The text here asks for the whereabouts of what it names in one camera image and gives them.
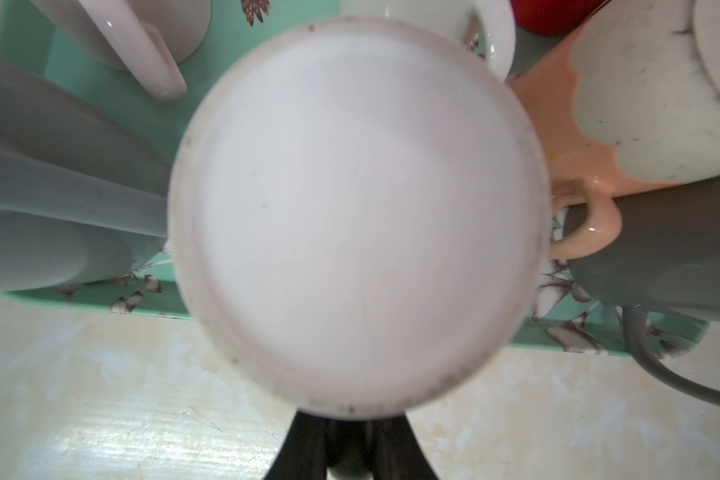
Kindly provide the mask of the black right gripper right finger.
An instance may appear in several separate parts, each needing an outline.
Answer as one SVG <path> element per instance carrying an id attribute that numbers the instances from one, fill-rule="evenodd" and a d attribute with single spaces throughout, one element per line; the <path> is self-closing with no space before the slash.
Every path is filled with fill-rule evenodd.
<path id="1" fill-rule="evenodd" d="M 373 479 L 437 480 L 405 414 L 366 422 L 366 460 Z"/>

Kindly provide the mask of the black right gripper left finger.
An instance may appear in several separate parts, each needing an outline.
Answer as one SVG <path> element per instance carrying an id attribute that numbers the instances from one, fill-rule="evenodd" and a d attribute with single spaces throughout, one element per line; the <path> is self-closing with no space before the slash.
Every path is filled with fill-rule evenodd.
<path id="1" fill-rule="evenodd" d="M 333 465 L 333 419 L 297 411 L 265 480 L 326 479 Z"/>

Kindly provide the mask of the black and white mug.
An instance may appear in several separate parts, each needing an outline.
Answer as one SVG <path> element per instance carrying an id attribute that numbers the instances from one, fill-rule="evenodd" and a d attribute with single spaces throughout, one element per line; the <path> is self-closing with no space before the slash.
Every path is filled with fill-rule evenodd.
<path id="1" fill-rule="evenodd" d="M 230 67 L 177 151 L 174 272 L 223 355 L 315 415 L 436 399 L 522 325 L 550 182 L 512 91 L 420 27 L 336 17 Z"/>

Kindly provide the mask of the dark grey mug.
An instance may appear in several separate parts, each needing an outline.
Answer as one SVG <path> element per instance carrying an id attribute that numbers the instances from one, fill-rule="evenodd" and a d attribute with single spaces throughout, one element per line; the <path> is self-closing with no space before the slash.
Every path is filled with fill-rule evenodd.
<path id="1" fill-rule="evenodd" d="M 651 312 L 720 322 L 720 176 L 619 197 L 618 237 L 568 267 L 594 299 L 621 307 L 634 360 L 662 383 L 720 407 L 720 391 L 683 378 L 648 344 Z"/>

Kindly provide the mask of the peach and cream mug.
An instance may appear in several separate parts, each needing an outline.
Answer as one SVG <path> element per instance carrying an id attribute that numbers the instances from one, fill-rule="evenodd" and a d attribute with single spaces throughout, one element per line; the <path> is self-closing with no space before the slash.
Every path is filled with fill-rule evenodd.
<path id="1" fill-rule="evenodd" d="M 543 147 L 552 208 L 586 206 L 550 255 L 620 234 L 616 199 L 720 175 L 720 1 L 612 1 L 512 82 Z"/>

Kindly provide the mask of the pale pink mug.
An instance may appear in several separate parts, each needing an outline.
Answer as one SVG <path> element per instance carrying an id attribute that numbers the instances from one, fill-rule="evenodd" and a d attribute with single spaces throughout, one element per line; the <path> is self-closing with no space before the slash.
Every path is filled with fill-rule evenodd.
<path id="1" fill-rule="evenodd" d="M 160 101 L 187 92 L 179 64 L 210 26 L 209 0 L 34 0 L 32 4 L 99 62 L 129 72 Z"/>

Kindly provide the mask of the red mug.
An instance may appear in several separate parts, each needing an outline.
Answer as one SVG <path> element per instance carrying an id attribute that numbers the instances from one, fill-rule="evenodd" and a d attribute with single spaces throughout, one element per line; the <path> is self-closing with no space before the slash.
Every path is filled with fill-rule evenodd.
<path id="1" fill-rule="evenodd" d="M 540 36 L 562 36 L 575 30 L 607 0 L 511 0 L 518 26 Z"/>

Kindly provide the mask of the mint green floral tray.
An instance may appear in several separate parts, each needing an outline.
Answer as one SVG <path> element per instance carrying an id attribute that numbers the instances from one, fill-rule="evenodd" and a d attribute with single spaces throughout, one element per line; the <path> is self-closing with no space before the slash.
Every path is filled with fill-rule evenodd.
<path id="1" fill-rule="evenodd" d="M 274 1 L 262 18 L 247 17 L 236 1 L 217 1 L 200 48 L 181 67 L 188 93 L 173 102 L 151 97 L 131 75 L 97 62 L 27 1 L 0 6 L 0 56 L 98 108 L 165 157 L 173 158 L 198 104 L 220 75 L 261 42 L 300 24 L 330 18 L 335 1 Z M 162 250 L 145 265 L 112 280 L 17 291 L 10 299 L 33 305 L 186 318 L 172 260 Z M 618 307 L 592 300 L 555 261 L 513 345 L 570 353 L 625 355 Z"/>

